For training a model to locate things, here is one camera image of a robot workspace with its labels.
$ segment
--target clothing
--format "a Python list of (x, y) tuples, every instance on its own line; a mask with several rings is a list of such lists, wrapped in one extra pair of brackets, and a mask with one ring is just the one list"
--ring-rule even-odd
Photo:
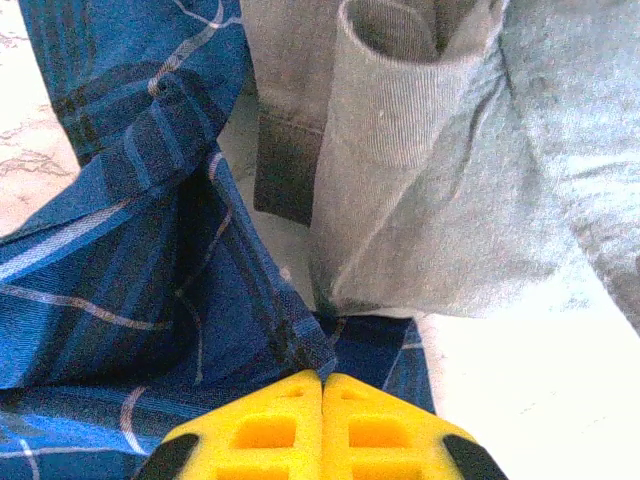
[(637, 2), (246, 3), (255, 203), (310, 223), (319, 308), (640, 331)]

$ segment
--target yellow plastic object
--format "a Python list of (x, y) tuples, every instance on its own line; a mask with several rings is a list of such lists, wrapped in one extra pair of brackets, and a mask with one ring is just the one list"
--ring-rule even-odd
[(285, 378), (173, 429), (165, 442), (200, 441), (180, 480), (319, 480), (322, 384), (314, 371)]
[(322, 410), (323, 480), (463, 480), (442, 438), (475, 440), (455, 425), (341, 374)]

